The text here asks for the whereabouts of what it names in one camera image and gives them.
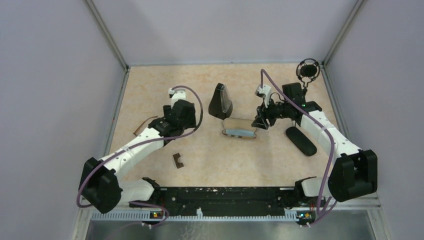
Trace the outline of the black textured glasses case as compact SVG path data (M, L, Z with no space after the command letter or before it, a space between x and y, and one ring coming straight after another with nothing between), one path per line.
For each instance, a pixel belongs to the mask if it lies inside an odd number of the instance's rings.
M317 153L317 147L297 127L289 127L285 131L288 139L307 157Z

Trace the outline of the blue cleaning cloth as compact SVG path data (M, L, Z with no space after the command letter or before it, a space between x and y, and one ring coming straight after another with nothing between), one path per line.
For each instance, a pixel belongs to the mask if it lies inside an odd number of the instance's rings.
M233 138L247 138L247 139L256 138L256 133L254 131L243 130L243 129L226 129L223 131L223 134Z

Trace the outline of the brown frame sunglasses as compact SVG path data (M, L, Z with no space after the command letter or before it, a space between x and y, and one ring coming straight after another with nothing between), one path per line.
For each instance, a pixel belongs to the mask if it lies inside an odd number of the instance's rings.
M138 136L142 131L143 131L143 129L144 129L144 126L146 125L146 124L148 124L150 121L152 121L152 120L154 120L154 119L157 119L158 118L158 116L157 115L155 115L155 116L151 116L151 117L149 117L149 118L147 118L146 120L144 120L138 127L137 127L137 129L133 132L133 135L134 136Z

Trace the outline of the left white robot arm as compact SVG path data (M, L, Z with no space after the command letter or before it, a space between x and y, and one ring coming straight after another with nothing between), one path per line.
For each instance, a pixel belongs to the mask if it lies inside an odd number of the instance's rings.
M105 214L118 204L143 201L154 207L160 202L160 193L153 185L142 180L135 190L124 189L120 180L141 160L165 147L170 141L187 136L187 129L197 129L195 104L183 99L163 107L164 116L153 119L133 140L115 152L97 160L88 159L83 166L76 198L77 206L88 206Z

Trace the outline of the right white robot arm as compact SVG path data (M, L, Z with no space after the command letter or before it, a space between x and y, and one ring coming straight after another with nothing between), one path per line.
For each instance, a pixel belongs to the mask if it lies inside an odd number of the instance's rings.
M300 83L283 85L284 100L274 101L269 85L259 85L255 94L263 102L256 109L251 124L267 130L278 119L290 119L298 124L327 153L330 169L321 178L301 181L293 192L299 206L307 206L314 197L332 197L345 202L375 193L378 188L378 157L372 150L362 150L349 141L326 117L315 101L306 101Z

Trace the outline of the plaid glasses case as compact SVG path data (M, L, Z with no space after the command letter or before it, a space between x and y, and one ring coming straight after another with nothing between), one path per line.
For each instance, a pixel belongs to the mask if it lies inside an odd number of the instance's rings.
M228 135L224 134L224 130L234 130L234 129L238 129L238 130L247 130L247 131L254 131L256 134L257 128L256 127L251 127L253 120L251 119L244 119L244 118L226 118L223 120L223 130L221 131L221 133L224 136L227 137L231 137ZM255 138L238 138L238 139L245 139L245 140L254 140Z

